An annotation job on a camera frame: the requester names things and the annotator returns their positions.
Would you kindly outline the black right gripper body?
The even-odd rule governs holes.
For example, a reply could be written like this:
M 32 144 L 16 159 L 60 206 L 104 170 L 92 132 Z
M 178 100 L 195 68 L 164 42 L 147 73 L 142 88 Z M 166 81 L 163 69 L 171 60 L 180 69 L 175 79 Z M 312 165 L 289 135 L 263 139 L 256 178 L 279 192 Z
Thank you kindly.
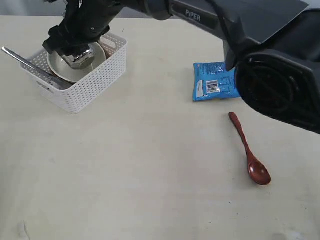
M 69 0 L 64 19 L 52 27 L 42 46 L 48 53 L 80 54 L 110 31 L 110 22 L 123 9 L 118 0 Z

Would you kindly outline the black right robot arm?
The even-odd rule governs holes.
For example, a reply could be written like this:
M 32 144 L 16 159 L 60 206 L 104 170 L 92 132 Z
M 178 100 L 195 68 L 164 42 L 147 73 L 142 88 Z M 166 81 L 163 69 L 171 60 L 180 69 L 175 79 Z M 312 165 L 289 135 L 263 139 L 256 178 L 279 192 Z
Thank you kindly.
M 320 3 L 317 0 L 69 0 L 44 49 L 79 55 L 124 8 L 177 17 L 223 41 L 243 101 L 271 119 L 320 131 Z

